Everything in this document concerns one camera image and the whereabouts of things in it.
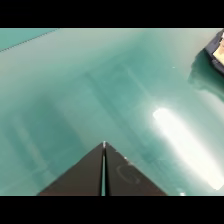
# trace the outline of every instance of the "glossy tabletop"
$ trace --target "glossy tabletop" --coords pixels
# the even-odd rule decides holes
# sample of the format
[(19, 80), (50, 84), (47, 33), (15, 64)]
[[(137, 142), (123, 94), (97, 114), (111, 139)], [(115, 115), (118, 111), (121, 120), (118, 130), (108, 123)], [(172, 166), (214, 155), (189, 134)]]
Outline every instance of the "glossy tabletop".
[(102, 141), (168, 195), (224, 195), (224, 79), (202, 51), (219, 30), (57, 29), (0, 52), (0, 195)]

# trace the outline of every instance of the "green table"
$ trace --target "green table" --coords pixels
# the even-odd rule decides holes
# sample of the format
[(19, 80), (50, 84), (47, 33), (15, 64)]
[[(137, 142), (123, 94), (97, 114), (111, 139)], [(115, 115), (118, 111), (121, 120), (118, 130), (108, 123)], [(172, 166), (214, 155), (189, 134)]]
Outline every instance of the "green table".
[(168, 195), (224, 195), (224, 81), (201, 51), (219, 30), (58, 29), (2, 51), (0, 194), (107, 141)]

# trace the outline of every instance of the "teal surface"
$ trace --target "teal surface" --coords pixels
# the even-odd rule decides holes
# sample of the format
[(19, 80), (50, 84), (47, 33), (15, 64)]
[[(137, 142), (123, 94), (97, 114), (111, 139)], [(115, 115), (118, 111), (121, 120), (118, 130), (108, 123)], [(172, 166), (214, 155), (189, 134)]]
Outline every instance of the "teal surface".
[(224, 195), (224, 81), (201, 51), (219, 30), (59, 29), (1, 52), (0, 194), (107, 141), (168, 195)]
[(54, 30), (56, 28), (0, 28), (0, 51)]

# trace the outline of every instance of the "black object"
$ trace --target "black object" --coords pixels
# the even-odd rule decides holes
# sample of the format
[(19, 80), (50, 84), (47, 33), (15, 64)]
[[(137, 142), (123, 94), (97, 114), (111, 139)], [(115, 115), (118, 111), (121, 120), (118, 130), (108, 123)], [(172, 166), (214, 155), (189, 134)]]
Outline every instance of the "black object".
[(39, 195), (101, 196), (103, 156), (106, 196), (166, 195), (106, 142), (90, 151)]
[(211, 59), (212, 65), (219, 71), (222, 75), (224, 75), (224, 66), (215, 58), (213, 53), (218, 49), (219, 43), (222, 39), (222, 34), (224, 29), (216, 34), (216, 36), (208, 43), (205, 47), (205, 51), (207, 52), (209, 58)]

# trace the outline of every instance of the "beige object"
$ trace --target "beige object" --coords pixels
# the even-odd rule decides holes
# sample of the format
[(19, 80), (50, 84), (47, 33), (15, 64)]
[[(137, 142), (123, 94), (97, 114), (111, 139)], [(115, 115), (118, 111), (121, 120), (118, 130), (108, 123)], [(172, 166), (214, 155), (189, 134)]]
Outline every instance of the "beige object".
[(221, 40), (218, 49), (213, 53), (213, 55), (224, 65), (224, 39)]

